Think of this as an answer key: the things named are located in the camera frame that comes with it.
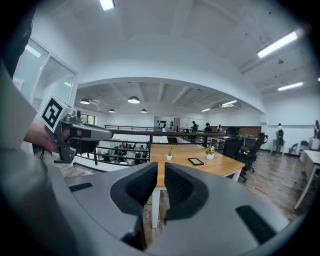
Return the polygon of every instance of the white table leg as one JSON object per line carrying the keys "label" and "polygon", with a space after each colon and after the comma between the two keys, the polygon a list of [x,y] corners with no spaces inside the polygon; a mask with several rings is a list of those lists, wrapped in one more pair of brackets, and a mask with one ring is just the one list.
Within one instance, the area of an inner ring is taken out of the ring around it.
{"label": "white table leg", "polygon": [[160,204],[160,187],[156,187],[152,192],[152,228],[158,227],[159,204]]}
{"label": "white table leg", "polygon": [[241,169],[237,170],[237,172],[233,174],[232,179],[237,182],[239,179],[240,173],[241,173]]}
{"label": "white table leg", "polygon": [[311,182],[312,182],[312,180],[313,180],[313,178],[314,178],[314,175],[315,175],[315,173],[316,173],[316,169],[317,169],[317,166],[316,166],[316,165],[313,165],[312,173],[311,173],[311,176],[310,176],[310,178],[309,178],[309,180],[308,180],[308,183],[306,184],[306,186],[305,186],[305,188],[304,188],[304,190],[303,190],[303,192],[302,192],[302,194],[301,194],[298,202],[296,202],[296,204],[295,204],[295,206],[294,206],[294,209],[297,209],[297,208],[299,207],[302,199],[304,199],[304,197],[305,197],[305,195],[306,195],[306,193],[307,193],[307,191],[308,191],[308,188],[310,187],[310,184],[311,184]]}

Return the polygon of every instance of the black picture frame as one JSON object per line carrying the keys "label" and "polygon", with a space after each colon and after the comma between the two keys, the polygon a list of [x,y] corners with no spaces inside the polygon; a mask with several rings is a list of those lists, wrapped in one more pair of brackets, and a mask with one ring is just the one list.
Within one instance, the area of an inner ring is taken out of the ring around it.
{"label": "black picture frame", "polygon": [[[192,159],[197,159],[200,163],[194,163],[193,161],[192,161]],[[190,158],[188,158],[188,160],[191,162],[191,164],[193,164],[194,166],[203,166],[204,165],[204,163],[202,162],[202,161],[200,161],[198,158],[196,158],[196,157],[190,157]]]}

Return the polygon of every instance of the glass window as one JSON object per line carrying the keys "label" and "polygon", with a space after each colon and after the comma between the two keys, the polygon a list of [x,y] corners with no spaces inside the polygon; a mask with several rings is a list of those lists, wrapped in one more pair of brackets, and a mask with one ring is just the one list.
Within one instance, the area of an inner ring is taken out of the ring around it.
{"label": "glass window", "polygon": [[69,69],[50,57],[36,86],[33,107],[42,112],[52,95],[68,104],[75,76]]}
{"label": "glass window", "polygon": [[29,40],[19,58],[13,75],[13,82],[28,102],[31,100],[36,80],[44,67],[44,61],[47,56],[48,53],[46,51]]}
{"label": "glass window", "polygon": [[81,115],[82,122],[89,125],[95,125],[96,117],[93,115],[82,114]]}

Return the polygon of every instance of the human hand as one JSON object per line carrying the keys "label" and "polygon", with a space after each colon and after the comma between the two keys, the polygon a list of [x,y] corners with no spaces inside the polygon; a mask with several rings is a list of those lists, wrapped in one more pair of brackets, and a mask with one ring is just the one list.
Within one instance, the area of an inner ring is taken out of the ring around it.
{"label": "human hand", "polygon": [[[82,131],[77,130],[76,134],[81,136]],[[69,137],[70,129],[66,128],[63,131],[63,139],[66,140]],[[32,121],[31,126],[24,137],[24,141],[42,146],[51,152],[58,153],[58,146],[54,140],[53,133],[39,119],[35,118]]]}

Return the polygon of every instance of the wooden table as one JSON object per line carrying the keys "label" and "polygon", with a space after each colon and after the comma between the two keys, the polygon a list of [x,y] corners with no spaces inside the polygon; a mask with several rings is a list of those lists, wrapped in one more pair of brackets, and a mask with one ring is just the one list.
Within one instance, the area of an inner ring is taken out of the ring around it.
{"label": "wooden table", "polygon": [[[172,148],[172,160],[167,160],[167,153]],[[187,166],[207,173],[229,176],[237,181],[244,163],[231,159],[218,152],[213,160],[208,160],[206,149],[201,145],[168,145],[152,144],[150,151],[150,163],[158,163],[158,176],[156,188],[152,193],[152,227],[158,227],[160,191],[165,190],[165,162]],[[188,158],[198,158],[204,165],[193,165]]]}
{"label": "wooden table", "polygon": [[307,184],[299,198],[296,202],[294,209],[297,209],[305,197],[308,188],[311,185],[311,182],[315,176],[316,170],[320,169],[320,152],[319,151],[312,151],[312,150],[303,150],[300,160],[302,161],[302,168],[301,171],[305,171]]}

